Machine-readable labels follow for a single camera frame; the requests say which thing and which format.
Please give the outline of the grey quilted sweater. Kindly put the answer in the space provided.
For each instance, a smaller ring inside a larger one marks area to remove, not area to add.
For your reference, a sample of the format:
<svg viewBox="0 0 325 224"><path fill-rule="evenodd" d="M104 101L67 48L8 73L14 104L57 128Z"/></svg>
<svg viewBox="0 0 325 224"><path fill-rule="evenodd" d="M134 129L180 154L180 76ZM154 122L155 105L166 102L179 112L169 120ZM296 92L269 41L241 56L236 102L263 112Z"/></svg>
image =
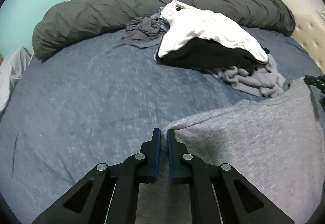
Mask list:
<svg viewBox="0 0 325 224"><path fill-rule="evenodd" d="M306 223L323 193L322 98L299 78L274 98L184 117L163 132L173 129L206 163L231 164L295 223Z"/></svg>

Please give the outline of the grey knit garment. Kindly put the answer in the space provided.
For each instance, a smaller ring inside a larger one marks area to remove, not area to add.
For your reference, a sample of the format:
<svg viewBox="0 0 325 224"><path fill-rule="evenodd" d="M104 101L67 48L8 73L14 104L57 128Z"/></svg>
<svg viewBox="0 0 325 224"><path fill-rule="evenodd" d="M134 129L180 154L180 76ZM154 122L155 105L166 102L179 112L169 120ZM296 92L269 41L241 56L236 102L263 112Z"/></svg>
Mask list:
<svg viewBox="0 0 325 224"><path fill-rule="evenodd" d="M256 63L252 67L251 74L237 66L212 69L208 73L229 83L233 89L257 97L275 97L284 93L286 79L278 72L278 66L271 54L268 54L266 64Z"/></svg>

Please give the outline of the blue patterned bed sheet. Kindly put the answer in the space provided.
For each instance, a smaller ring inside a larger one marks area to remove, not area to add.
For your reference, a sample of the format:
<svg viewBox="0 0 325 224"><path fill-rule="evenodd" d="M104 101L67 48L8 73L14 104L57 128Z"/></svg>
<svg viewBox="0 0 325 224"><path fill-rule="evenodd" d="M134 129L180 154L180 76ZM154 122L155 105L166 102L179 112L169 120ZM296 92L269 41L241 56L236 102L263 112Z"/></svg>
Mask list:
<svg viewBox="0 0 325 224"><path fill-rule="evenodd" d="M292 38L251 28L291 81L320 69ZM98 163L137 153L153 129L259 98L214 76L164 66L156 48L105 34L33 59L1 119L1 193L21 223L31 223Z"/></svg>

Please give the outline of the cream tufted headboard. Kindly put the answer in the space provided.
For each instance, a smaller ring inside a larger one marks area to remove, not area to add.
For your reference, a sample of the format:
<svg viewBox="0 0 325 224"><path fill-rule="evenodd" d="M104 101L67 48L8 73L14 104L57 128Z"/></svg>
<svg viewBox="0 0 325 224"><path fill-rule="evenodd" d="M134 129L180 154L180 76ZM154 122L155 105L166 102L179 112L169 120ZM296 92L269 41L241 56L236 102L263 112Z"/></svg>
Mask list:
<svg viewBox="0 0 325 224"><path fill-rule="evenodd" d="M282 0L296 23L291 37L324 71L324 3L322 0Z"/></svg>

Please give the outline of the white black garment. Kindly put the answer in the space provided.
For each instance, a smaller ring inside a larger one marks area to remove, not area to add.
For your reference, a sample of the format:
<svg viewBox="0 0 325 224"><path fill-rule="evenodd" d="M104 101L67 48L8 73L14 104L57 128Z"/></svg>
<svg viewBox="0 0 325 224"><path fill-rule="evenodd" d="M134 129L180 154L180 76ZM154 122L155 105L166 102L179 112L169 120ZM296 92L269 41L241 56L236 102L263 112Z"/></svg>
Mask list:
<svg viewBox="0 0 325 224"><path fill-rule="evenodd" d="M259 42L221 13L173 0L160 17L170 25L155 56L161 64L209 70L268 62Z"/></svg>

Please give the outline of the light grey blanket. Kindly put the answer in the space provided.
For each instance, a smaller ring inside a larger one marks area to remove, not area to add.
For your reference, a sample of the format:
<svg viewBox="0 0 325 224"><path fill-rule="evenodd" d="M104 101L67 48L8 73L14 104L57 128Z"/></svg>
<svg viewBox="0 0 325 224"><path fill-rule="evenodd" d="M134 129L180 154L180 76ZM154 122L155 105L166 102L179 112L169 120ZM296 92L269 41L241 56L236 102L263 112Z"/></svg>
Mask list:
<svg viewBox="0 0 325 224"><path fill-rule="evenodd" d="M16 84L34 57L34 53L20 47L8 54L1 64L1 117L11 99Z"/></svg>

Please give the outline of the dark grey crumpled garment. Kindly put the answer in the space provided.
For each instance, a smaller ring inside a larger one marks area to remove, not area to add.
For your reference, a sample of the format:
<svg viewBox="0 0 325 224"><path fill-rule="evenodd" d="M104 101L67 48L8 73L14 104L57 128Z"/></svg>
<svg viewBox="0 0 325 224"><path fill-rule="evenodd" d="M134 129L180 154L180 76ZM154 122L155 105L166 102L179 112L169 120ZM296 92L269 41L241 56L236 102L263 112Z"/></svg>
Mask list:
<svg viewBox="0 0 325 224"><path fill-rule="evenodd" d="M162 37L170 29L167 20L159 12L150 17L137 17L125 26L122 42L139 49L160 44Z"/></svg>

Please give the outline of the dark grey rolled duvet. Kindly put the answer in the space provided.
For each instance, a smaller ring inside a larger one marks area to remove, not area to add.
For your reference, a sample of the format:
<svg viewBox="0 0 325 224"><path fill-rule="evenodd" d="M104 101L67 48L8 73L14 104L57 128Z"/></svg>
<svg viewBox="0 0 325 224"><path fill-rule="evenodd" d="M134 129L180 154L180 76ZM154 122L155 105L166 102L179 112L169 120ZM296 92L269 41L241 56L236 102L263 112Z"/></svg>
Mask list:
<svg viewBox="0 0 325 224"><path fill-rule="evenodd" d="M125 28L136 17L149 17L172 0L71 0L51 7L32 34L34 55L45 61L82 40ZM291 36L296 23L282 0L178 0L219 12L250 28Z"/></svg>

